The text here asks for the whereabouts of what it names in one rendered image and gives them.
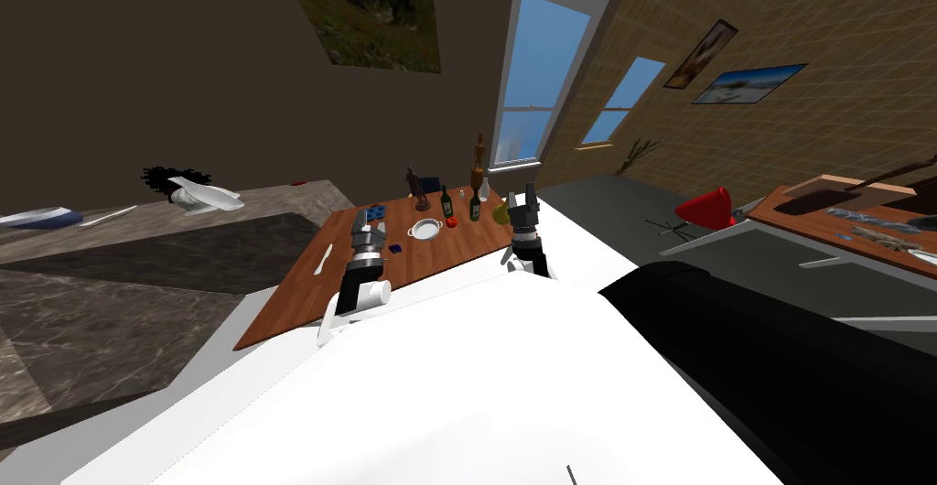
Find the landscape picture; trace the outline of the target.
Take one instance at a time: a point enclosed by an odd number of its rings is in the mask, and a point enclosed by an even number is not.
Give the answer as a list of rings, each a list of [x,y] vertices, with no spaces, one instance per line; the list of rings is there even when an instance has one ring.
[[[297,0],[331,64],[439,74],[435,0]]]

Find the green potted plant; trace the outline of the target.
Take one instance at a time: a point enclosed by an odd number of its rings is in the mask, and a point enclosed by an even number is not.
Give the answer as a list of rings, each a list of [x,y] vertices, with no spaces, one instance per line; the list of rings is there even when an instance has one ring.
[[[615,172],[615,175],[620,176],[621,174],[623,174],[628,168],[633,166],[633,164],[637,160],[639,160],[641,157],[647,156],[650,152],[656,150],[660,144],[661,144],[661,141],[654,141],[651,139],[646,140],[646,141],[641,141],[640,139],[636,139],[633,142],[630,148],[630,151],[627,154],[624,161],[622,162],[620,168]]]

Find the blue and white plate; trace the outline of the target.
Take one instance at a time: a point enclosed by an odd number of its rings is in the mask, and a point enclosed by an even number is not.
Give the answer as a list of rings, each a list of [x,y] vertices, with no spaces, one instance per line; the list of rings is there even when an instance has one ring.
[[[19,230],[56,230],[83,222],[80,213],[66,208],[46,208],[0,218],[0,226]]]

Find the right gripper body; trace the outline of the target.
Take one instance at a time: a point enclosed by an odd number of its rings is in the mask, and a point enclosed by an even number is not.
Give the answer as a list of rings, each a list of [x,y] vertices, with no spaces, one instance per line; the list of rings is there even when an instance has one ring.
[[[509,219],[514,236],[536,236],[539,223],[538,205],[509,207]]]

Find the red chair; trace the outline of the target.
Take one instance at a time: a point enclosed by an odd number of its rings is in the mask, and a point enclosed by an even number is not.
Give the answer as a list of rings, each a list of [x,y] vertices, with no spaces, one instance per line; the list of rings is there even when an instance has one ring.
[[[683,231],[683,228],[697,225],[710,231],[724,230],[738,223],[742,210],[733,209],[729,192],[726,188],[719,187],[712,192],[681,203],[674,209],[674,215],[681,220],[677,225],[672,225],[668,221],[658,223],[646,220],[646,222],[664,228],[660,235],[674,233],[683,242],[688,243],[694,239],[694,236]]]

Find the blue seascape picture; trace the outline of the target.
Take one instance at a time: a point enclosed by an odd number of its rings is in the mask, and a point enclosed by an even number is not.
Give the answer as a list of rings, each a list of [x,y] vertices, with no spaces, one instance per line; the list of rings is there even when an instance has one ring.
[[[793,64],[724,72],[693,100],[693,104],[757,103],[805,67],[806,64]]]

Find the small wood silled window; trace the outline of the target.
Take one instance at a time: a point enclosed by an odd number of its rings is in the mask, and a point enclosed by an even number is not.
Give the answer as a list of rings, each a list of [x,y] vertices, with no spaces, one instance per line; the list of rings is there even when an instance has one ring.
[[[607,144],[664,67],[665,64],[658,60],[636,57],[598,118],[590,126],[581,145]]]

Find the brown framed portrait picture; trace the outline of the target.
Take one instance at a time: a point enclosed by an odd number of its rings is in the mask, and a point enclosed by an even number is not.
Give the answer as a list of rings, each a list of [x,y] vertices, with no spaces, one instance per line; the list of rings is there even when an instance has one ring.
[[[734,26],[719,19],[675,70],[664,88],[676,91],[685,89],[737,33]]]

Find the dark brown statuette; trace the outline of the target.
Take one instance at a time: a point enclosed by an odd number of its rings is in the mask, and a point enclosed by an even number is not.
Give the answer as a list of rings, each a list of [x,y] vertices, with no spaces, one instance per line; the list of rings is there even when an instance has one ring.
[[[407,168],[406,181],[409,185],[409,191],[411,191],[411,195],[416,198],[415,209],[417,211],[429,210],[431,205],[423,190],[420,177],[416,175],[411,167]]]

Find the tall light wooden statuette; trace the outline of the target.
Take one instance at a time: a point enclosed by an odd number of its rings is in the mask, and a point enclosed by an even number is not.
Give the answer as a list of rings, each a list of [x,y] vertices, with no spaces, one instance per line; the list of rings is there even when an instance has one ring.
[[[479,190],[484,182],[484,169],[482,168],[483,157],[485,155],[484,134],[479,132],[477,144],[474,147],[474,163],[471,170],[470,186],[474,190]]]

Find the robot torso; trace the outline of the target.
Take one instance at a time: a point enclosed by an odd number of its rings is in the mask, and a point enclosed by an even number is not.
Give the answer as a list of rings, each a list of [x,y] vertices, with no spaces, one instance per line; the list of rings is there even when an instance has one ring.
[[[252,350],[62,485],[781,485],[609,301],[515,272]]]

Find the tall white framed window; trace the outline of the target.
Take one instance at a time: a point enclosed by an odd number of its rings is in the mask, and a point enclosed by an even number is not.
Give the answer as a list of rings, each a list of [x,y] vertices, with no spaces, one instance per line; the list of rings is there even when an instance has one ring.
[[[539,166],[609,0],[512,0],[490,173]]]

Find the brown wooden table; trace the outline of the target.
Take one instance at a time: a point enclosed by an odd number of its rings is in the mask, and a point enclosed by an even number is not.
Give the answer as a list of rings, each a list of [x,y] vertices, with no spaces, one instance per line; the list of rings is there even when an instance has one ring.
[[[428,195],[431,207],[427,211],[415,209],[415,198],[389,201],[383,218],[387,246],[398,244],[402,251],[382,251],[385,259],[382,279],[392,288],[408,286],[426,277],[465,264],[487,254],[495,253],[511,243],[512,229],[499,225],[492,212],[503,203],[495,191],[480,205],[478,221],[469,219],[469,196],[450,193],[458,226],[442,226],[440,233],[428,242],[420,242],[407,235],[407,230],[422,219],[444,221],[440,195]],[[330,298],[339,291],[351,247],[352,223],[357,209],[331,213],[318,234],[285,275],[283,281],[265,303],[257,318],[245,330],[235,345],[236,350],[269,340],[297,329],[322,317]],[[314,275],[318,262],[329,244],[333,250],[319,275]]]

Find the white curved vase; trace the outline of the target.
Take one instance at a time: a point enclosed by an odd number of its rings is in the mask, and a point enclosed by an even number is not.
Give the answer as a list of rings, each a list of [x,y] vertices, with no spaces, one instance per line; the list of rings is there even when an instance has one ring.
[[[244,206],[238,193],[213,186],[201,185],[183,177],[172,177],[170,182],[179,189],[170,194],[174,205],[185,211],[186,216],[194,216],[214,210],[232,211]]]

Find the grey cabinet with wooden top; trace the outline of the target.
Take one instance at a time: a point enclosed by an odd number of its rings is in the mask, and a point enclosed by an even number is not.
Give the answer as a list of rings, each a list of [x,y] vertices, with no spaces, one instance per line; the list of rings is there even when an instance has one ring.
[[[812,271],[821,292],[834,302],[823,315],[865,331],[920,333],[937,340],[937,264],[851,234],[845,220],[820,211],[794,217],[777,212],[775,207],[786,200],[776,189],[750,203],[745,220],[661,255],[766,233],[816,254],[799,267]]]

